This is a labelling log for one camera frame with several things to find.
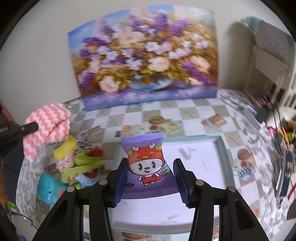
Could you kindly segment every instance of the plastic bag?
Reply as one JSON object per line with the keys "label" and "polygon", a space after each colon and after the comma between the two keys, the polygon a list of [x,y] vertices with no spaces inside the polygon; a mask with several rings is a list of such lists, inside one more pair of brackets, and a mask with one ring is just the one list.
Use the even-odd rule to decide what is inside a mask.
{"label": "plastic bag", "polygon": [[128,176],[123,199],[141,199],[179,192],[162,152],[163,133],[121,140],[128,155]]}

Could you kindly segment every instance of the white wall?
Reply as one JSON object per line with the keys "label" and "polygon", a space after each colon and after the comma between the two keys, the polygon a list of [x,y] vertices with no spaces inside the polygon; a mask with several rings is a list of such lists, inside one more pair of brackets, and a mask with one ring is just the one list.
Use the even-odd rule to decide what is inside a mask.
{"label": "white wall", "polygon": [[41,0],[21,19],[0,51],[2,104],[21,124],[44,104],[78,97],[67,33],[104,14],[147,4],[179,4],[215,13],[219,86],[223,88],[240,89],[250,61],[252,37],[236,21],[255,15],[288,32],[259,0]]}

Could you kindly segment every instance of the metal screw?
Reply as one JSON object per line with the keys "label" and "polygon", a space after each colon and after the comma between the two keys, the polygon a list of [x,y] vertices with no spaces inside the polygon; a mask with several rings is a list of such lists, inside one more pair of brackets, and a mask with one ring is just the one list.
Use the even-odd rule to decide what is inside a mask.
{"label": "metal screw", "polygon": [[198,185],[198,186],[202,186],[202,185],[204,185],[204,181],[203,180],[197,180],[195,182],[195,184]]}
{"label": "metal screw", "polygon": [[229,186],[228,190],[231,192],[235,192],[237,189],[234,186]]}
{"label": "metal screw", "polygon": [[67,192],[73,192],[75,190],[75,187],[71,186],[67,188]]}
{"label": "metal screw", "polygon": [[102,186],[106,185],[107,183],[108,183],[108,181],[106,179],[102,179],[99,181],[99,184]]}

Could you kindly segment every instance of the table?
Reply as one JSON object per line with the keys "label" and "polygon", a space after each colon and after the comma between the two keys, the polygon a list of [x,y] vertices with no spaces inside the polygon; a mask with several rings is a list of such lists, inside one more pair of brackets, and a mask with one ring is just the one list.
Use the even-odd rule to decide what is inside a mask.
{"label": "table", "polygon": [[[249,101],[240,91],[219,90],[218,97],[214,99],[155,101],[89,112],[83,110],[84,106],[80,99],[65,104],[73,113],[70,131],[75,137],[79,138],[82,133],[92,127],[100,125],[102,128],[101,132],[92,136],[91,142],[103,149],[106,168],[112,168],[114,149],[121,137],[152,131],[153,123],[150,122],[154,116],[169,120],[166,121],[168,125],[165,125],[163,131],[167,137],[220,135],[233,167],[241,161],[238,160],[237,152],[241,149],[248,150],[257,167],[251,172],[248,181],[235,176],[236,188],[257,216],[269,238],[274,236],[284,224],[288,202],[284,199],[282,208],[278,209],[278,200],[274,197],[271,159],[275,151],[271,136],[265,127],[256,131],[241,114],[240,107],[248,107]],[[216,114],[219,114],[227,123],[221,127],[207,127],[203,120]],[[178,126],[178,128],[172,129],[171,126]],[[20,171],[17,206],[22,214],[34,219],[37,226],[50,208],[37,198],[37,184],[44,167],[55,162],[51,156],[55,146],[43,146],[33,164],[25,158]]]}

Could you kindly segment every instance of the white tray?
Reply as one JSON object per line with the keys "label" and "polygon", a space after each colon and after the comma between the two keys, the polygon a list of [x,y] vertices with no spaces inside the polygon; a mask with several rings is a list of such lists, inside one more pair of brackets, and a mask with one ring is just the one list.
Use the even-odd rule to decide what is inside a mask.
{"label": "white tray", "polygon": [[[221,136],[165,138],[164,158],[173,169],[173,161],[180,158],[184,167],[212,187],[234,186],[233,172]],[[116,169],[127,157],[119,145]],[[176,234],[189,232],[194,209],[182,203],[179,193],[147,199],[122,199],[112,212],[112,228],[141,234]],[[219,207],[214,207],[214,226],[219,225]]]}

